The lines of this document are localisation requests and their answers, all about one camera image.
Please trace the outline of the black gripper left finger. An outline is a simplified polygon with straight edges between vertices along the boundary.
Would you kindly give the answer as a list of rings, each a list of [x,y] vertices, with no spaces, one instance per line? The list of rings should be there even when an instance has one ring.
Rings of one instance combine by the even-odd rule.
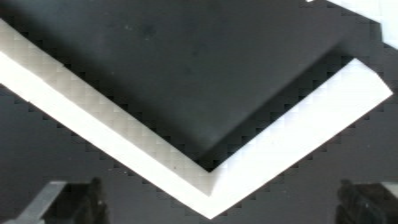
[[[109,224],[102,180],[50,181],[18,217],[2,224]]]

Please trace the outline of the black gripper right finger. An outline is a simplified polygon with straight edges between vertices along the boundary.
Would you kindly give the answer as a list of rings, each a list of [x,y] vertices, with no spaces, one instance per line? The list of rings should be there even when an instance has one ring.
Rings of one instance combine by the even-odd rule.
[[[336,224],[398,224],[398,182],[342,181]]]

